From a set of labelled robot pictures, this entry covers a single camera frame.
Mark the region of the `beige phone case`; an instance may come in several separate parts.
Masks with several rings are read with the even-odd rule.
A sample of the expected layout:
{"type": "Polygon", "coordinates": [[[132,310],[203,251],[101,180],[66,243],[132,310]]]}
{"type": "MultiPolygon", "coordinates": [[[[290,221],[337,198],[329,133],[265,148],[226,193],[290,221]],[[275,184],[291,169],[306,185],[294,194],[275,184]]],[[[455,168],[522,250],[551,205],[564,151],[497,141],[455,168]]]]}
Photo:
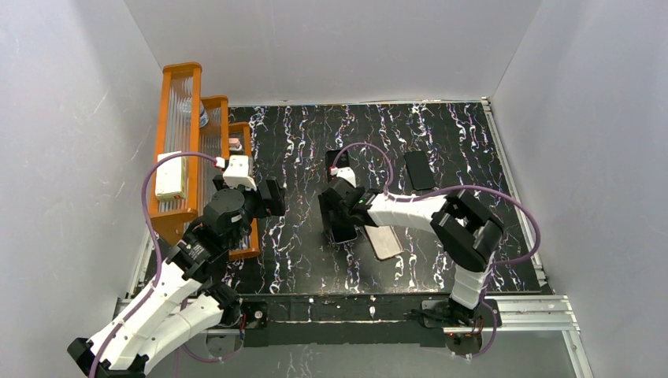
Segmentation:
{"type": "Polygon", "coordinates": [[[379,261],[388,260],[403,252],[399,238],[392,226],[365,226],[365,232],[379,261]]]}

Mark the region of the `black smartphone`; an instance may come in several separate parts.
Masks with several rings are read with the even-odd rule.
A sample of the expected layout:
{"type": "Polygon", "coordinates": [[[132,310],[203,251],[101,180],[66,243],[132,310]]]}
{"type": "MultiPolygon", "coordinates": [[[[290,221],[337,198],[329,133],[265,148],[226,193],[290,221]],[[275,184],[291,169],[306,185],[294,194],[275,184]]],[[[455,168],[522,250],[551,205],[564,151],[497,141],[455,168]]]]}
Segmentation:
{"type": "Polygon", "coordinates": [[[414,190],[426,191],[436,187],[436,182],[430,169],[427,153],[423,150],[406,152],[404,154],[406,170],[414,190]]]}

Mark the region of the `purple-edged smartphone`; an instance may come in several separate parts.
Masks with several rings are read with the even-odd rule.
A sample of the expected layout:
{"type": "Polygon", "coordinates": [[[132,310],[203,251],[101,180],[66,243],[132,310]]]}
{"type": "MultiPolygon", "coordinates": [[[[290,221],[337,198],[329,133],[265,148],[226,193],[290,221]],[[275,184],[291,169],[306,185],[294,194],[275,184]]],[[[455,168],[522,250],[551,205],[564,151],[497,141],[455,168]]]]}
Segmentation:
{"type": "Polygon", "coordinates": [[[346,243],[357,238],[357,230],[346,217],[339,215],[334,210],[327,210],[325,212],[323,221],[327,233],[334,243],[346,243]]]}

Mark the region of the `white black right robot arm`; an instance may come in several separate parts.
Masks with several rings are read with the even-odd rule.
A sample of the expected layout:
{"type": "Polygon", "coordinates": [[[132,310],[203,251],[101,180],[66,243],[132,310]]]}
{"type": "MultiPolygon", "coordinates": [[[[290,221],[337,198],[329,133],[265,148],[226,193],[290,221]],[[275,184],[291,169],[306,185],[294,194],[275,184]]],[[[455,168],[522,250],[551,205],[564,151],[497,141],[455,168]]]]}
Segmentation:
{"type": "Polygon", "coordinates": [[[318,196],[321,217],[333,232],[368,226],[415,228],[435,235],[455,264],[445,313],[471,321],[479,313],[503,222],[465,189],[446,195],[395,195],[332,179],[318,196]]]}

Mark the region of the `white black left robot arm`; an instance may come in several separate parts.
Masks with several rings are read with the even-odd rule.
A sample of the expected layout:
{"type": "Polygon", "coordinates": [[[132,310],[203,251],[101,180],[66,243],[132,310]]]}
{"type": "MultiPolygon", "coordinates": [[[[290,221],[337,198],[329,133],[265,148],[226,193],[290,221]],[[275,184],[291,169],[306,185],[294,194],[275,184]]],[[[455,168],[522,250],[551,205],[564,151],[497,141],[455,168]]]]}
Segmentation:
{"type": "Polygon", "coordinates": [[[201,331],[236,322],[240,298],[220,274],[254,220],[285,214],[285,193],[273,177],[255,189],[222,185],[140,294],[101,331],[70,343],[82,373],[145,377],[201,331]]]}

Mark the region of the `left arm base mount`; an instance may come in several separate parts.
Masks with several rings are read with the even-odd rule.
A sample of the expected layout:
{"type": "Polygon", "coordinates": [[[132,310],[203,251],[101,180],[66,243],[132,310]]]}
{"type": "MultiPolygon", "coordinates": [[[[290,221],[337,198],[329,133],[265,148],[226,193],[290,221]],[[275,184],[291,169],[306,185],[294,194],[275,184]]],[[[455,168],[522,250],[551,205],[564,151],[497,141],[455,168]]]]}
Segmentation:
{"type": "Polygon", "coordinates": [[[231,311],[223,321],[206,331],[206,350],[214,361],[227,361],[245,345],[248,331],[261,330],[268,324],[267,302],[247,301],[231,311]]]}

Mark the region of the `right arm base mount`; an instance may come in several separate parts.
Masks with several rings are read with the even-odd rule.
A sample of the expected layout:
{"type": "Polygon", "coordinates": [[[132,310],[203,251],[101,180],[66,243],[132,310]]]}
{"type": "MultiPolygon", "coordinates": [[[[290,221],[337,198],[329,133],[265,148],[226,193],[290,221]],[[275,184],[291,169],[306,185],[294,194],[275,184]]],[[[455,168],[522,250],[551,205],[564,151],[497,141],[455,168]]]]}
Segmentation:
{"type": "Polygon", "coordinates": [[[448,300],[427,299],[406,313],[427,329],[440,329],[446,348],[455,357],[471,360],[485,353],[503,325],[498,303],[484,300],[473,309],[448,300]]]}

